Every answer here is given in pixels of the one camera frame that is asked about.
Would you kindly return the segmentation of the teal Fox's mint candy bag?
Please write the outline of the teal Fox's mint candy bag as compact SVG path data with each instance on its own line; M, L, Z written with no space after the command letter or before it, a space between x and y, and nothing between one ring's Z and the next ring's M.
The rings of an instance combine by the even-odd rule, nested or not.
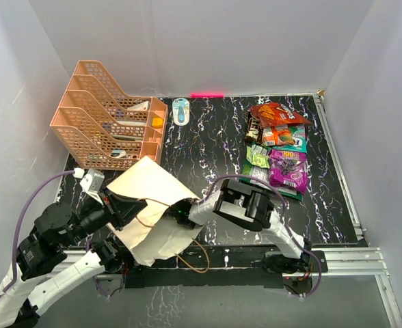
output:
M307 153L306 126L304 124L290 125L289 130L293 138L293 144L282 146L282 149Z

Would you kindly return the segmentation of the purple blackcurrant candy bag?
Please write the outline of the purple blackcurrant candy bag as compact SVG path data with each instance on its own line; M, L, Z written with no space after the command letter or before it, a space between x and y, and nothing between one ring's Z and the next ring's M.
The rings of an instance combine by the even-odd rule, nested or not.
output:
M271 149L268 158L271 185L289 187L304 194L308 186L307 156L303 152Z

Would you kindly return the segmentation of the red Doritos chips bag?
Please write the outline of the red Doritos chips bag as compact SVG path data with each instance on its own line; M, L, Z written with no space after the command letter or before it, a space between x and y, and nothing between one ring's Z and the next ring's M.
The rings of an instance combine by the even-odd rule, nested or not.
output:
M262 128L289 124L310 124L310 121L302 115L278 102L254 105L251 107L250 113L258 119Z

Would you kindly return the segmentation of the green snack bag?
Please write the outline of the green snack bag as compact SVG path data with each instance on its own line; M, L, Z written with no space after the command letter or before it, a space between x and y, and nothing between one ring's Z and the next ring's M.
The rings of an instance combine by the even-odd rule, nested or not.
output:
M255 166L245 159L243 161L241 174L247 176L247 178L240 178L239 180L248 184L258 185L262 188L265 188L268 191L271 191L269 187L266 187L264 184L261 184L258 181L254 180L254 178L257 178L267 184L270 184L268 179L268 173L269 170L267 168L261 168L259 166ZM304 199L304 196L293 188L279 186L275 187L275 189L283 196L291 197L299 201L302 201Z

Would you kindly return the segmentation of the brown Kettle chips bag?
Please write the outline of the brown Kettle chips bag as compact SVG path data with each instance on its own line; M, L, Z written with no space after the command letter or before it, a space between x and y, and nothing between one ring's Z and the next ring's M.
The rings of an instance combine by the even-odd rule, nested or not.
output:
M260 127L260 120L255 118L250 112L247 115L246 120L246 132L244 140L248 142L254 142L256 144L262 144L263 129Z

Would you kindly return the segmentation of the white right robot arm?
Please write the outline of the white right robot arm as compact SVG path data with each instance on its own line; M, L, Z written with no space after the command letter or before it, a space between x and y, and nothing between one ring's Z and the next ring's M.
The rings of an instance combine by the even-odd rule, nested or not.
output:
M259 186L224 179L221 187L203 200L183 199L171 205L165 214L189 229L203 226L209 219L225 219L244 230L267 231L279 252L265 255L268 271L309 273L311 244L295 233L275 210L270 194Z

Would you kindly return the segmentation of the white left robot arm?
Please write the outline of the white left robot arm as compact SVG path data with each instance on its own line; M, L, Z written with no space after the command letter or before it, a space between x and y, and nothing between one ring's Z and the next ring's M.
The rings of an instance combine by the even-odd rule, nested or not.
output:
M67 269L47 277L67 258L65 248L106 225L123 230L146 206L145 200L108 188L99 192L97 200L87 197L77 212L63 202L49 205L13 253L0 285L0 327L34 327L47 308L82 282L105 271L119 271L124 262L119 247L103 240Z

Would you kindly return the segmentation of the beige paper bag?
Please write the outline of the beige paper bag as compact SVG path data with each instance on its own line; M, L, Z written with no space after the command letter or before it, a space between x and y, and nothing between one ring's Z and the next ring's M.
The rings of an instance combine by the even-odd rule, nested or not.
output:
M202 230L177 223L166 210L178 201L198 196L148 157L140 159L107 185L122 196L143 199L145 207L121 231L111 231L140 265L151 267L185 250Z

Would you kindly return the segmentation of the light green snack pack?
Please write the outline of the light green snack pack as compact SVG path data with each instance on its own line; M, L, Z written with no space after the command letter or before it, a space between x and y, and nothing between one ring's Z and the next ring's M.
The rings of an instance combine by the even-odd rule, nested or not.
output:
M246 160L252 165L269 169L268 149L258 144L252 144L246 147Z

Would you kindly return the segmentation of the orange red snack pack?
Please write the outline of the orange red snack pack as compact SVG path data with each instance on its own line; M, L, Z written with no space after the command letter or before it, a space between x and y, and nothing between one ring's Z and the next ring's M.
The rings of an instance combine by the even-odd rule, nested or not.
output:
M267 126L263 129L262 145L285 146L293 144L293 136L287 125Z

